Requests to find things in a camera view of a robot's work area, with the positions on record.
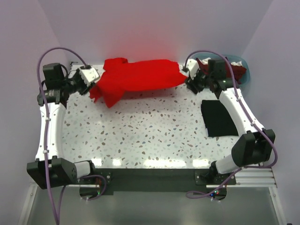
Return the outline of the red t shirt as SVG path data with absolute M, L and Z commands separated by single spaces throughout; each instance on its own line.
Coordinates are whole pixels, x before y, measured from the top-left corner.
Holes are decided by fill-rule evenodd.
M 126 92 L 161 90 L 181 85 L 186 76 L 180 72 L 175 61 L 144 60 L 128 62 L 126 58 L 106 59 L 104 73 L 90 90 L 90 99 L 95 102 L 103 98 L 111 108 Z

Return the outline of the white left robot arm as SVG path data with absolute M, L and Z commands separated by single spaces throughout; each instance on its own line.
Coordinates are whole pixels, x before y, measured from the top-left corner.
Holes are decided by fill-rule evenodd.
M 63 73 L 63 65 L 51 63 L 43 66 L 46 86 L 38 94 L 37 102 L 41 114 L 40 141 L 35 161 L 27 164 L 27 173 L 41 189 L 76 184 L 81 178 L 92 184 L 97 172 L 91 160 L 70 162 L 63 156 L 62 128 L 70 95 L 85 95 L 100 78 L 90 65 L 79 67 L 72 77 Z

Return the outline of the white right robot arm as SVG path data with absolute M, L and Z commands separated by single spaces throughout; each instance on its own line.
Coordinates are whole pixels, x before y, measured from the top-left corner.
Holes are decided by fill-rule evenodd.
M 266 129 L 249 109 L 234 75 L 226 76 L 227 68 L 231 64 L 220 59 L 209 59 L 206 66 L 199 59 L 189 59 L 183 67 L 188 72 L 187 87 L 195 94 L 210 89 L 229 113 L 239 135 L 230 155 L 211 164 L 209 179 L 214 184 L 220 184 L 227 173 L 268 161 L 275 141 L 274 131 Z

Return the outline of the dark maroon t shirt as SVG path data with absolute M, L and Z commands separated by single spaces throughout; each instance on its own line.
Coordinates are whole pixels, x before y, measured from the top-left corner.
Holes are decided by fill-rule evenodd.
M 201 63 L 201 60 L 199 58 L 196 58 L 195 60 L 197 60 L 197 62 L 200 63 L 200 70 L 204 72 L 204 74 L 208 74 L 208 65 L 204 65 Z M 234 74 L 234 78 L 235 80 L 237 81 L 238 84 L 242 84 L 241 82 L 241 79 L 243 77 L 243 75 L 246 74 L 247 72 L 247 69 L 245 67 L 239 67 L 239 66 L 232 66 L 231 65 L 231 68 L 232 68 L 232 71 L 233 71 L 233 74 Z

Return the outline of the folded black t shirt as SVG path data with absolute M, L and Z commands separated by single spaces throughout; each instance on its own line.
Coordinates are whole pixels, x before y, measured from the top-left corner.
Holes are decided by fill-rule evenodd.
M 201 113 L 208 137 L 238 136 L 231 116 L 220 101 L 203 100 Z

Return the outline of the translucent blue plastic bin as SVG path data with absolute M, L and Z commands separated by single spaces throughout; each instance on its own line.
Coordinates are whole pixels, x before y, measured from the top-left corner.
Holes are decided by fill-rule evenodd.
M 238 85 L 244 87 L 250 81 L 250 72 L 246 61 L 243 60 L 241 57 L 234 55 L 224 54 L 223 56 L 225 56 L 230 62 L 235 80 L 238 82 Z M 219 56 L 209 52 L 196 53 L 191 58 L 194 60 L 199 59 L 201 61 L 201 68 L 203 68 L 203 72 L 205 73 L 208 73 L 209 59 L 220 59 Z

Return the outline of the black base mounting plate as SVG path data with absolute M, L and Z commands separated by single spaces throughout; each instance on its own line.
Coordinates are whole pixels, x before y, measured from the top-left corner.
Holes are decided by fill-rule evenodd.
M 224 198 L 234 173 L 212 169 L 95 169 L 78 181 L 80 195 L 91 199 L 116 192 L 185 193 L 189 198 Z

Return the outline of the aluminium frame rail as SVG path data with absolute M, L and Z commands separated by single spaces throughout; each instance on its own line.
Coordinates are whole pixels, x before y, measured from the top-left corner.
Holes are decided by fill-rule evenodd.
M 228 188 L 273 188 L 277 187 L 272 169 L 248 168 L 235 175 L 236 184 L 227 183 Z

